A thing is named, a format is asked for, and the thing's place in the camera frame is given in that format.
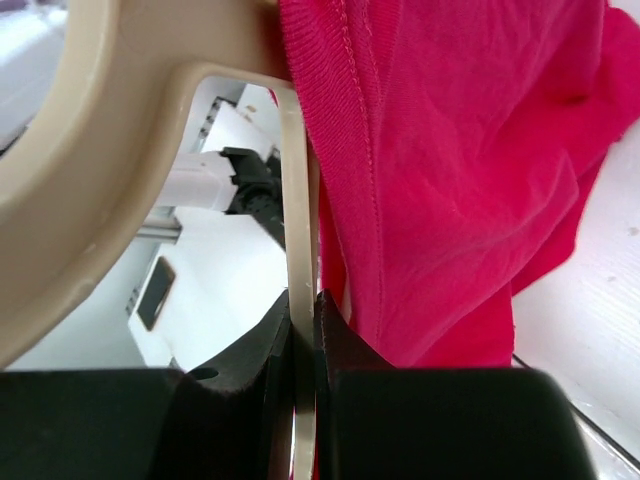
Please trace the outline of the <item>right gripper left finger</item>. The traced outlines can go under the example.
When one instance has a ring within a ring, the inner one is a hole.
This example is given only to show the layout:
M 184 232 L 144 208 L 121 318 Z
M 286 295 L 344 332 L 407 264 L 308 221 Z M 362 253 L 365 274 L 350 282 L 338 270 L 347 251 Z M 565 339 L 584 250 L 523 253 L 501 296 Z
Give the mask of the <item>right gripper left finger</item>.
M 5 479 L 286 479 L 292 328 L 281 295 L 249 332 L 176 368 L 1 376 Z

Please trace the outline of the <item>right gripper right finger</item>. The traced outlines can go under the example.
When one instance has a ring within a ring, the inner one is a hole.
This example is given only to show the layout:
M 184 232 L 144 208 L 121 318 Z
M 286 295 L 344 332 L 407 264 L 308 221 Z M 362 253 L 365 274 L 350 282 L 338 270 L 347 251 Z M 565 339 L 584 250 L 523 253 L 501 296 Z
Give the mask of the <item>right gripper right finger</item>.
M 401 369 L 315 303 L 321 479 L 592 479 L 559 386 L 522 368 Z

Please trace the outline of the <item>wooden clothes hanger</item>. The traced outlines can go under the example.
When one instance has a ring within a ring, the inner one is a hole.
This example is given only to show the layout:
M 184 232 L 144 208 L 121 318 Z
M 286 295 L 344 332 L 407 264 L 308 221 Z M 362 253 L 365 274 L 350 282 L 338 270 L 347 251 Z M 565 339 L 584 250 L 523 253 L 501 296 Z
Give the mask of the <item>wooden clothes hanger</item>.
M 281 122 L 294 327 L 293 475 L 314 472 L 319 172 L 287 66 L 281 1 L 72 1 L 34 121 L 1 162 L 1 362 L 84 301 L 131 243 L 177 154 L 200 82 L 271 90 Z

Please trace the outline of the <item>red t-shirt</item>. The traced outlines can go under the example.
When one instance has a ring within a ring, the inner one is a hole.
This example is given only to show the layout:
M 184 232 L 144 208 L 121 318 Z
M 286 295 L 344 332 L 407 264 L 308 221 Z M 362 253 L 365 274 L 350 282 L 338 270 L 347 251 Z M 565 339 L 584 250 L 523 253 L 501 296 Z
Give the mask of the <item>red t-shirt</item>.
M 515 294 L 565 261 L 639 117 L 606 1 L 283 1 L 321 172 L 322 284 L 397 367 L 506 366 Z

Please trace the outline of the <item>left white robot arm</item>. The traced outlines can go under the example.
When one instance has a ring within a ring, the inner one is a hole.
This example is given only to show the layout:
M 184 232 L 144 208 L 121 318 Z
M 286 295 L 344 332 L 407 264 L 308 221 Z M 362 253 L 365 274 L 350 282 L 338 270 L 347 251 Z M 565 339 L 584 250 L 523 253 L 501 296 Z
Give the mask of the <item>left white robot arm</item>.
M 266 158 L 238 147 L 180 154 L 155 205 L 249 215 L 285 246 L 282 168 L 276 149 Z

